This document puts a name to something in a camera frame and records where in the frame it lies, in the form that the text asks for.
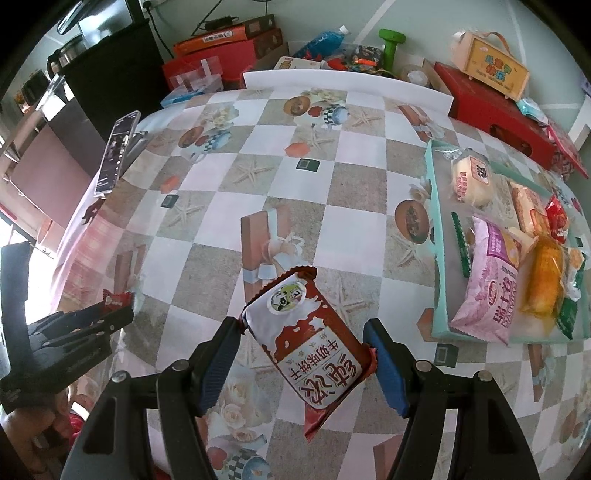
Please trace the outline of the person left hand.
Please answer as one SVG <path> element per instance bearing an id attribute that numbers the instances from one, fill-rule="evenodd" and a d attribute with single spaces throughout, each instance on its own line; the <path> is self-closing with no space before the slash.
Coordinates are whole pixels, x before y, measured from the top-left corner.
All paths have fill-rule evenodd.
<path id="1" fill-rule="evenodd" d="M 2 479 L 61 477 L 59 457 L 69 453 L 84 425 L 73 404 L 90 413 L 95 400 L 71 386 L 55 396 L 50 408 L 25 407 L 11 413 L 1 408 Z"/>

